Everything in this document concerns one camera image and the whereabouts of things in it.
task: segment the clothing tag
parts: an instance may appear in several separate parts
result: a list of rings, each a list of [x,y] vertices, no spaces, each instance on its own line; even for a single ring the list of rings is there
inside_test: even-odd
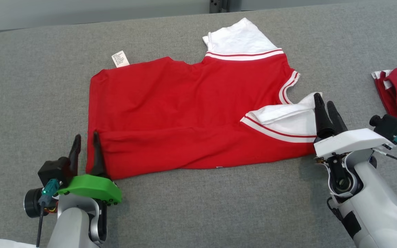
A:
[[[117,68],[130,64],[126,59],[125,53],[123,51],[120,51],[111,57],[113,58],[114,64]]]

